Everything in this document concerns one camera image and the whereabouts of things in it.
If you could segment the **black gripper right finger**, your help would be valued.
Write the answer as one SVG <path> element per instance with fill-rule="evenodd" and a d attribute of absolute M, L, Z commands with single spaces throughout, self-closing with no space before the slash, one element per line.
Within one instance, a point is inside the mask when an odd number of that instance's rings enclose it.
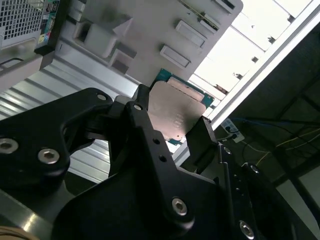
<path fill-rule="evenodd" d="M 186 135 L 191 167 L 197 174 L 212 164 L 220 240 L 302 240 L 304 225 L 257 166 L 238 165 L 201 117 Z"/>

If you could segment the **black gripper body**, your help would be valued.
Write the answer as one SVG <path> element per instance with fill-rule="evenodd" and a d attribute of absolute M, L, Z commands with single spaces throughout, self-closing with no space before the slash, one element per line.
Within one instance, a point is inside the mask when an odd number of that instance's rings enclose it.
<path fill-rule="evenodd" d="M 69 201 L 53 224 L 54 240 L 230 240 L 226 204 L 213 181 L 181 171 L 186 205 L 195 220 L 175 232 L 160 216 L 160 203 L 136 171 L 110 177 Z"/>

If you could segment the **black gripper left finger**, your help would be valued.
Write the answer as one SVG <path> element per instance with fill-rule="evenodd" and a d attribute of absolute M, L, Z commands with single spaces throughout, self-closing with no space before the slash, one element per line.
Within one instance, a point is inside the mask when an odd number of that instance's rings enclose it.
<path fill-rule="evenodd" d="M 87 88 L 0 122 L 0 185 L 50 193 L 70 167 L 71 155 L 94 140 L 109 144 L 110 176 L 136 171 L 159 201 L 160 216 L 173 230 L 188 230 L 194 213 L 162 134 L 148 116 L 149 88 L 134 100 L 112 99 Z"/>

